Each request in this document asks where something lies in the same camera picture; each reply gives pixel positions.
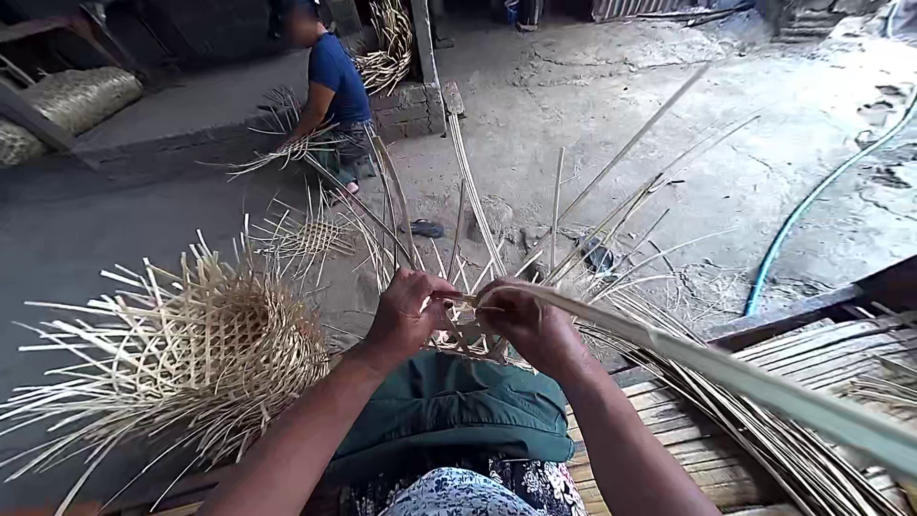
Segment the person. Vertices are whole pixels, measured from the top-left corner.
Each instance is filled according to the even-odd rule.
[[[315,157],[351,194],[356,194],[359,179],[374,175],[369,158],[370,98],[344,45],[319,19],[314,1],[287,2],[282,16],[287,37],[295,46],[312,49],[308,98],[299,124],[287,141],[307,136],[325,124],[335,124],[320,138],[335,150],[317,152]]]
[[[519,280],[497,279],[481,294],[513,281]],[[451,437],[453,441],[466,444],[458,448],[461,454],[486,453],[483,449],[486,446],[481,442],[501,442],[504,451],[512,449],[505,446],[510,442],[506,434],[493,437],[493,432],[487,429],[484,429],[486,432],[472,432],[480,431],[481,427],[466,423],[481,415],[492,417],[490,412],[508,410],[504,405],[513,405],[512,409],[521,410],[512,416],[515,424],[504,422],[497,425],[500,426],[498,430],[525,435],[533,430],[532,421],[527,420],[525,414],[537,414],[538,410],[532,409],[534,406],[550,406],[544,398],[553,398],[551,389],[558,385],[576,413],[589,449],[595,481],[611,514],[719,514],[678,461],[643,425],[626,395],[583,343],[566,312],[552,306],[540,307],[531,295],[513,290],[493,292],[486,304],[478,309],[478,320],[485,328],[508,338],[514,349],[543,373],[532,375],[516,367],[471,361],[445,353],[418,353],[431,333],[443,328],[447,301],[431,298],[435,290],[454,288],[444,279],[400,269],[380,298],[366,338],[344,352],[332,371],[307,389],[271,425],[236,466],[234,475],[220,484],[204,503],[200,514],[299,514],[323,473],[330,473],[331,467],[326,472],[329,461],[333,466],[341,460],[332,459],[341,454],[348,441],[365,439],[355,432],[372,433],[373,426],[364,424],[368,422],[384,427],[383,433],[389,442],[364,446],[352,456],[368,458],[367,452],[384,447],[392,439],[398,442],[399,436],[404,436],[393,433],[392,428],[400,425],[412,428],[412,432],[418,422],[423,424],[429,417],[443,418],[448,425],[465,432],[464,437],[459,438],[457,434]],[[449,363],[451,367],[439,371],[441,375],[436,378],[418,376],[418,368],[424,367],[417,362],[418,355],[425,353],[428,353],[426,358],[421,360],[439,361],[440,366]],[[474,369],[482,365],[486,368]],[[462,376],[462,371],[471,374],[461,381],[470,381],[468,378],[473,376],[477,384],[492,382],[495,377],[518,377],[512,380],[512,385],[496,386],[491,394],[503,396],[502,403],[492,403],[484,409],[481,407],[484,398],[478,395],[488,389],[481,385],[466,392],[447,388],[434,396],[421,397],[428,390],[428,384],[453,381]],[[410,381],[404,384],[406,387],[400,394],[382,393],[386,384],[398,383],[404,377],[410,377]],[[526,382],[536,382],[540,386],[538,392],[531,391],[535,384]],[[452,398],[458,403],[443,402],[443,398]],[[565,432],[562,398],[560,402],[557,411],[545,419],[563,420]],[[406,410],[404,403],[414,403],[414,409]],[[416,417],[418,411],[430,406],[435,407],[430,413]],[[371,415],[371,421],[367,420],[368,412],[375,410],[381,410],[381,417],[380,414]],[[424,442],[431,444],[441,439],[440,434],[450,430],[443,427],[435,432],[421,433]],[[536,432],[530,432],[520,438],[533,446],[516,446],[515,451],[537,454],[536,437]],[[563,448],[563,443],[557,439],[547,439],[545,443]],[[417,456],[427,459],[434,456],[428,446],[414,449],[395,446],[390,451],[395,454],[375,463],[361,460],[360,464],[352,465],[351,470],[378,485],[381,478],[392,477],[388,471],[404,469],[409,463],[417,462],[413,461]],[[567,448],[560,452],[567,458],[571,453],[572,449]],[[564,460],[539,461],[504,454],[488,461],[489,475],[473,467],[433,467],[421,470],[411,483],[402,483],[396,489],[363,491],[362,498],[357,498],[358,503],[339,513],[372,516],[380,513],[392,516],[585,514],[580,495],[563,465]],[[380,475],[380,469],[387,472]]]

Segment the bamboo mat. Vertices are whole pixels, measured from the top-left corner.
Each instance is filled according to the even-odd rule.
[[[917,365],[917,312],[830,324],[781,336],[733,356],[803,386],[842,397],[853,378],[881,375],[875,356]],[[657,381],[623,388],[643,423],[674,455],[701,490],[724,513],[743,516],[796,516],[772,478],[731,438]],[[878,402],[867,409],[891,412]],[[591,516],[611,513],[592,476],[579,424],[569,406],[568,435],[575,454],[567,462]],[[908,423],[917,427],[917,420]],[[898,486],[880,468],[867,470],[869,482],[899,507],[908,507]]]

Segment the sandal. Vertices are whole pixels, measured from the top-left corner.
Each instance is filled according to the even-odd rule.
[[[399,228],[399,230],[404,233],[404,228]],[[411,222],[411,234],[438,239],[446,234],[446,230],[443,228],[443,225],[438,222],[430,222],[427,219],[417,219]]]

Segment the green skirt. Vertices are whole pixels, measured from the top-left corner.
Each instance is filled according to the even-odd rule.
[[[437,448],[565,462],[573,456],[566,404],[548,376],[423,351],[372,395],[327,474],[336,483],[357,482]]]
[[[372,145],[367,135],[371,124],[371,120],[340,124],[317,140],[334,142],[330,144],[334,147],[333,151],[316,151],[314,156],[342,185],[376,175],[370,159]],[[327,187],[337,187],[321,174],[318,176]]]

